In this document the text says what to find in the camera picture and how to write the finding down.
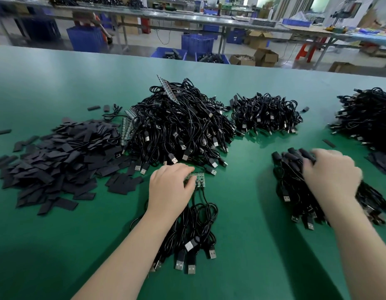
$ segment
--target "person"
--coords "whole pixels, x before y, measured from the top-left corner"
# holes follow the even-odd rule
[[[316,163],[304,159],[303,176],[335,231],[351,298],[386,299],[386,245],[355,193],[362,172],[338,151],[314,150]],[[194,167],[177,163],[153,172],[149,204],[140,222],[72,298],[136,299],[165,235],[188,204]]]

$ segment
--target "circuit board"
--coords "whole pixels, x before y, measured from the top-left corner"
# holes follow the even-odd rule
[[[196,185],[197,187],[205,187],[205,178],[204,178],[204,173],[202,171],[200,172],[192,172],[187,177],[185,178],[185,181],[190,179],[191,176],[196,176]]]

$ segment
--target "workbench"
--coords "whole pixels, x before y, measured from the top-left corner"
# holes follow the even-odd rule
[[[172,82],[189,78],[226,105],[236,92],[260,92],[310,110],[302,114],[297,135],[235,137],[225,157],[228,167],[205,176],[206,198],[219,208],[212,228],[217,258],[207,260],[200,251],[195,275],[175,270],[168,258],[149,274],[139,299],[349,299],[333,230],[315,224],[309,231],[290,220],[276,196],[271,153],[327,149],[322,139],[328,139],[386,198],[386,176],[365,160],[366,147],[326,127],[341,108],[336,95],[376,86],[386,91],[386,78],[0,46],[0,130],[12,129],[0,135],[0,156],[10,155],[17,141],[49,134],[65,116],[99,119],[102,109],[89,112],[89,106],[128,109],[150,95],[150,86],[160,85],[157,74]],[[45,217],[36,215],[39,206],[16,209],[17,190],[2,190],[0,180],[0,299],[69,299],[143,212],[153,170],[126,196],[107,192],[107,179],[99,179],[93,201]],[[386,226],[376,230],[386,242]]]

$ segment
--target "plastic bottle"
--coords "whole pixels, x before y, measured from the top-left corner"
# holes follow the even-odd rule
[[[269,11],[268,20],[272,20],[272,15],[273,15],[273,7]]]

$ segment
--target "metal table frame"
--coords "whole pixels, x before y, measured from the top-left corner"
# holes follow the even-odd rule
[[[19,1],[19,0],[0,0],[1,4],[7,4],[7,5],[15,5],[15,4],[21,4],[26,6],[32,6],[37,8],[51,8],[53,9],[53,6],[44,0],[29,0],[29,1]],[[267,26],[259,26],[259,25],[253,25],[248,22],[244,21],[237,21],[234,19],[231,19],[230,17],[224,17],[224,16],[212,16],[212,15],[202,15],[197,13],[179,13],[177,11],[175,12],[168,12],[168,11],[161,11],[161,10],[155,10],[155,9],[142,9],[142,10],[135,10],[135,9],[129,9],[126,6],[105,6],[105,5],[91,5],[91,4],[80,4],[81,6],[56,6],[56,9],[62,9],[67,11],[85,11],[85,12],[95,12],[95,13],[105,13],[111,16],[112,24],[116,31],[116,40],[117,43],[121,46],[121,54],[124,51],[128,50],[128,43],[127,43],[127,35],[125,31],[125,26],[132,26],[132,27],[138,27],[142,28],[142,25],[139,24],[131,24],[131,23],[124,23],[124,16],[133,16],[137,18],[148,18],[148,19],[157,19],[157,20],[165,20],[165,21],[186,21],[190,23],[196,23],[196,24],[203,24],[203,25],[219,25],[222,27],[221,32],[212,32],[212,31],[203,31],[203,30],[191,30],[186,28],[176,28],[176,27],[162,27],[162,26],[155,26],[151,25],[150,28],[152,29],[159,29],[159,30],[173,30],[173,31],[188,31],[190,33],[200,33],[200,34],[217,34],[220,35],[220,43],[219,43],[219,53],[225,52],[225,46],[226,46],[226,37],[231,31],[231,28],[243,28],[243,29],[249,29],[249,30],[260,30],[260,31],[272,31],[272,32],[280,32],[280,33],[287,33],[287,34],[293,34],[293,35],[305,35],[308,36],[310,39],[312,39],[312,46],[317,46],[318,48],[323,48],[323,51],[316,61],[313,70],[316,70],[324,57],[327,49],[330,46],[336,46],[338,48],[356,48],[357,46],[350,46],[350,45],[338,45],[335,44],[337,40],[347,40],[351,38],[349,34],[334,34],[334,33],[324,33],[324,32],[315,32],[315,31],[307,31],[307,30],[291,30],[288,29],[282,25],[276,25],[275,27],[267,27]],[[121,23],[117,23],[117,16],[121,17]],[[18,18],[20,21],[20,25],[22,30],[24,31],[26,35],[26,39],[28,40],[29,37],[27,36],[27,32],[25,30],[24,25],[22,24],[21,17],[30,17],[30,15],[22,15],[22,14],[16,14],[14,16],[11,16],[14,18]],[[51,16],[54,19],[64,19],[64,20],[75,20],[75,18],[69,18],[69,17],[61,17],[61,16]],[[123,29],[123,36],[125,39],[125,46],[122,46],[120,42],[120,35],[118,31],[118,25],[122,26]],[[1,20],[0,17],[0,26],[3,29],[3,33],[6,35],[9,42],[11,42],[9,34],[7,30],[5,29],[5,26]],[[319,43],[316,42],[317,38],[324,38],[328,37],[329,40],[327,43]],[[291,39],[273,39],[277,41],[285,41],[290,43],[308,43],[308,41],[303,40],[291,40]]]

